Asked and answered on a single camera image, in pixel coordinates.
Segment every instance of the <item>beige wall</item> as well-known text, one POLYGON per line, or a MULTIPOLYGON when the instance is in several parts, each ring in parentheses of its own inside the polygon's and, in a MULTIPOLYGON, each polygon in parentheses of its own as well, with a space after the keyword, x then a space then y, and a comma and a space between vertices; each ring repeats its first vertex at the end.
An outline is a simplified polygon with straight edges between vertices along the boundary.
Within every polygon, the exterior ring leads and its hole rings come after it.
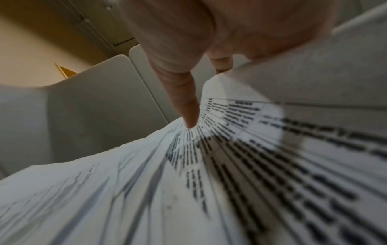
POLYGON ((0 4, 1 84, 54 84, 64 79, 55 63, 81 72, 107 58, 42 0, 0 4))

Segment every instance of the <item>gray chair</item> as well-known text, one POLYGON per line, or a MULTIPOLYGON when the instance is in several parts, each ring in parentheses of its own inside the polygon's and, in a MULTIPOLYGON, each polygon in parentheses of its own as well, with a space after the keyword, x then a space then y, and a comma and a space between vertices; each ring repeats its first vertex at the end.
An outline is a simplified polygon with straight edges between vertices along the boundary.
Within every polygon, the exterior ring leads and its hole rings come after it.
POLYGON ((0 86, 0 115, 5 176, 103 152, 167 125, 124 55, 51 86, 0 86))

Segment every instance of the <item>paper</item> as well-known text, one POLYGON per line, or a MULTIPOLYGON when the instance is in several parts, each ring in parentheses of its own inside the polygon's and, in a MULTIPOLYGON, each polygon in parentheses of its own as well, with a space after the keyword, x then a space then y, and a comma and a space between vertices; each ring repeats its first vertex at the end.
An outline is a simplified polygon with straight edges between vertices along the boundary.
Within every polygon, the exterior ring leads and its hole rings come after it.
POLYGON ((6 178, 0 244, 387 244, 386 30, 212 78, 192 129, 6 178))

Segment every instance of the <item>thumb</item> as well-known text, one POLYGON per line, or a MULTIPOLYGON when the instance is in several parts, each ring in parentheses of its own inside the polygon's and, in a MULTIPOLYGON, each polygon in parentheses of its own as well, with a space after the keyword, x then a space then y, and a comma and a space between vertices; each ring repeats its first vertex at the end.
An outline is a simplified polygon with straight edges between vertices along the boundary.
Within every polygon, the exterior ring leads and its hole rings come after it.
POLYGON ((183 117, 187 128, 193 128, 199 119, 199 103, 195 94, 195 81, 191 72, 173 73, 150 61, 173 107, 183 117))

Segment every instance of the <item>hand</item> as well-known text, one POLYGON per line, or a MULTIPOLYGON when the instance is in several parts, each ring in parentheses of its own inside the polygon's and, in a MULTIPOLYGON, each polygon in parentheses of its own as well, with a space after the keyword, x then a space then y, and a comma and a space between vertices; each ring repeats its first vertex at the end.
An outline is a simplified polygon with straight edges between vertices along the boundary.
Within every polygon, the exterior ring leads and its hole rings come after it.
POLYGON ((199 104, 191 70, 207 54, 216 72, 232 55, 278 55, 328 34, 339 0, 120 0, 118 6, 188 128, 199 104))

